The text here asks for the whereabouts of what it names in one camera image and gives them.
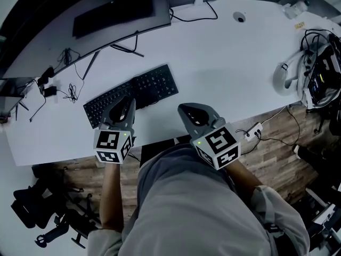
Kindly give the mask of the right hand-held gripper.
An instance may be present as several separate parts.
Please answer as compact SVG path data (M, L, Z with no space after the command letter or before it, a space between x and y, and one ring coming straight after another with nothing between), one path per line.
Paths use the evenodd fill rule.
M241 155L241 144L232 133L232 126L208 105L182 103L177 111L192 138L197 154L215 170L220 170Z

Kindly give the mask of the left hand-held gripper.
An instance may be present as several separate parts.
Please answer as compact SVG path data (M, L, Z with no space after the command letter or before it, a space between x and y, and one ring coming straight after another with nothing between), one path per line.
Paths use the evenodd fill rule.
M124 162L134 145L135 112L136 101L127 96L115 100L103 111L102 124L95 130L93 145L100 162Z

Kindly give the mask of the black keyboard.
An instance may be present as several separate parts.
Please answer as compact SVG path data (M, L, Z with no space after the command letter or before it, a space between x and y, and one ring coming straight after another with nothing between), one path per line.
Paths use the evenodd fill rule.
M142 109L177 93L169 66L165 64L111 88L83 107L91 127L95 129L100 125L104 110L124 96L134 98L136 109Z

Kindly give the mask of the person's left forearm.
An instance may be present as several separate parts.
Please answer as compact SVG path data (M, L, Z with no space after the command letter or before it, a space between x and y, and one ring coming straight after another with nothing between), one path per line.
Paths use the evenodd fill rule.
M100 221L103 229L121 233L124 228L120 186L120 165L107 163L104 169L100 200Z

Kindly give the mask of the person's right forearm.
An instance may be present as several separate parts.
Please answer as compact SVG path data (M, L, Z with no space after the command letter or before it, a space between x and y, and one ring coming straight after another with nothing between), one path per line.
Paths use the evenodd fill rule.
M226 167L226 171L236 189L247 197L252 197L254 190L262 183L240 162L234 161Z

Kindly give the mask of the white power strip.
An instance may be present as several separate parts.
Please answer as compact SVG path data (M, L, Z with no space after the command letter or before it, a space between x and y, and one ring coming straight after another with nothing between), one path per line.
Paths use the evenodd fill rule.
M261 135L263 126L260 122L255 123L249 130L245 132L245 139L250 142L253 138L258 138Z

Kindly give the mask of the black monitor stand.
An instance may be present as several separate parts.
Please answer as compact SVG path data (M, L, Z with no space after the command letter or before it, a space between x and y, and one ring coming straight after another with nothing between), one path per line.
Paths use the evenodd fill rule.
M138 53L136 51L137 49L137 43L138 43L138 35L135 36L135 45L134 45L134 48L133 49L128 49L127 47L123 47L121 45L118 45L118 44L112 44L110 47L115 49L115 50L118 50L118 51L121 51L121 52L125 52L125 53L131 53L131 54L134 54L134 55L137 55L137 56L140 56L142 58L144 58L144 55ZM97 56L99 55L100 51L96 51L84 73L84 76L82 77L82 80L84 80L88 74L88 72L90 71L95 59L97 58Z

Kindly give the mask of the person's shirt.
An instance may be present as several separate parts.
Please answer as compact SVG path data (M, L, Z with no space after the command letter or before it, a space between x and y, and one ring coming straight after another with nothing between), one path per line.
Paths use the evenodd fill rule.
M137 208L121 233L92 231L87 256L308 256L300 214L261 185L252 197L189 145L145 162Z

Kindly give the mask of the black curved monitor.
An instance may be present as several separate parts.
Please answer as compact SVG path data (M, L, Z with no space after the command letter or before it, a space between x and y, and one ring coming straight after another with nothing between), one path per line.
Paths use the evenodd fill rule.
M0 0L0 78L59 73L170 22L168 0Z

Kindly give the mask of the black office chair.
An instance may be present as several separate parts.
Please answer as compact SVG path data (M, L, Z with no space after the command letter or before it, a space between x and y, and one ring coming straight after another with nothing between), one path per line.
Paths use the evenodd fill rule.
M77 237L71 240L84 248L81 238L87 239L101 222L99 214L92 210L92 194L85 198L78 196L83 191L38 179L33 186L13 192L15 200L11 208L27 228L44 229L50 218L54 218L55 228L37 236L35 243L39 247L46 248L48 243L72 228Z

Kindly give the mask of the clear plastic bottle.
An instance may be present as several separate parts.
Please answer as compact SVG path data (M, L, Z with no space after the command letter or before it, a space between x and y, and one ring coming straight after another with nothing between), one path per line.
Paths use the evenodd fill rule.
M282 10L288 19L294 19L297 16L301 15L303 12L306 12L308 10L309 5L310 3L307 0L298 1L293 5L289 3L284 5L282 7Z

